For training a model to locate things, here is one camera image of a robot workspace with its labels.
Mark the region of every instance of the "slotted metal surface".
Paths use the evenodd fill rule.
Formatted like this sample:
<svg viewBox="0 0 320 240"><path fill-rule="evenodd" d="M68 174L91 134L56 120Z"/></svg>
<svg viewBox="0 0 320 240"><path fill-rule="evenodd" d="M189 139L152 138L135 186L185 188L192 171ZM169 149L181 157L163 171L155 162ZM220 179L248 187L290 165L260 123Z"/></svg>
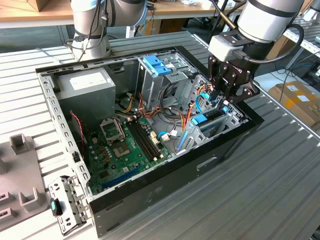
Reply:
<svg viewBox="0 0 320 240"><path fill-rule="evenodd" d="M205 44L188 32L111 41L116 53L185 46L202 63ZM64 47L45 49L71 62ZM36 50L0 54L0 140L32 136L45 187L68 174L34 69L53 60ZM306 240L320 225L320 138L266 94L248 104L264 123L212 171L106 234L106 240ZM1 239L94 239L88 221L62 237L50 210L0 233Z"/></svg>
<svg viewBox="0 0 320 240"><path fill-rule="evenodd" d="M311 24L301 17L297 17L293 23L301 25L304 30L304 38L301 47L312 54L317 53L316 55L320 57L320 53L318 53L320 52L320 43L315 40L317 36L320 36L320 21ZM295 43L299 39L299 31L295 28L289 28L283 35Z"/></svg>

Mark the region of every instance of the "wooden shelf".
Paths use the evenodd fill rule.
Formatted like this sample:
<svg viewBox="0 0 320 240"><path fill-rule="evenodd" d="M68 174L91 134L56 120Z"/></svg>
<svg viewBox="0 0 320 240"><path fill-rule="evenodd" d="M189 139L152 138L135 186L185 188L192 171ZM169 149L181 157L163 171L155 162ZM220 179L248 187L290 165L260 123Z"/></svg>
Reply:
<svg viewBox="0 0 320 240"><path fill-rule="evenodd" d="M180 0L156 2L154 7L155 15L213 14L215 12L214 7L204 9L201 4L187 6ZM0 22L48 21L72 18L73 14L69 0L51 0L41 12L0 6Z"/></svg>

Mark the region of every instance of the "open computer tower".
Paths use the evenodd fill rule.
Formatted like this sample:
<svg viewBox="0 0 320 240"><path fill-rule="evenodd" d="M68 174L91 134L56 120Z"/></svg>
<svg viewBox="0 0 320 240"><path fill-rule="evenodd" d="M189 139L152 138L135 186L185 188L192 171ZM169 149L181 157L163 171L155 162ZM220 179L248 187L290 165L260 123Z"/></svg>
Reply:
<svg viewBox="0 0 320 240"><path fill-rule="evenodd" d="M182 46L37 69L73 176L49 186L67 235L89 218L98 237L227 159L263 119L218 107Z"/></svg>

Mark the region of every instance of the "wooden table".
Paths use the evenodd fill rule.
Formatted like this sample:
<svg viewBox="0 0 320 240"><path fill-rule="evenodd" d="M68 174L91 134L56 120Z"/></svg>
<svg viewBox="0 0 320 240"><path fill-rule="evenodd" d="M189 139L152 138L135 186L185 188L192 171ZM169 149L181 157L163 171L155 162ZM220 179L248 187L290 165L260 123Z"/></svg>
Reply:
<svg viewBox="0 0 320 240"><path fill-rule="evenodd" d="M176 2L161 1L154 4L153 18L180 19L213 16L215 9L204 9L201 4L187 6ZM148 11L147 19L152 17ZM0 6L0 29L73 24L73 13L69 0L51 0L41 12L33 12Z"/></svg>

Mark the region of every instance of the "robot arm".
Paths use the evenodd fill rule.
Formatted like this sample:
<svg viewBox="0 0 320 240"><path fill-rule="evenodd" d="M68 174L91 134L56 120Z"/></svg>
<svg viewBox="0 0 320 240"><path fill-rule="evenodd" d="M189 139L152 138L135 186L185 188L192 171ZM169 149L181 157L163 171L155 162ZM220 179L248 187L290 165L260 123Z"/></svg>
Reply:
<svg viewBox="0 0 320 240"><path fill-rule="evenodd" d="M260 93L253 78L260 64L274 63L300 47L304 31L300 25L292 24L304 0L248 0L238 20L238 26L213 36L208 50L213 54L208 59L208 78L215 99L221 92L225 100L237 103ZM297 28L300 38L295 47L282 56L264 60L274 42L290 27ZM237 92L242 87L242 94Z"/></svg>
<svg viewBox="0 0 320 240"><path fill-rule="evenodd" d="M134 26L147 16L147 0L72 0L75 35L67 44L80 60L112 54L107 27Z"/></svg>

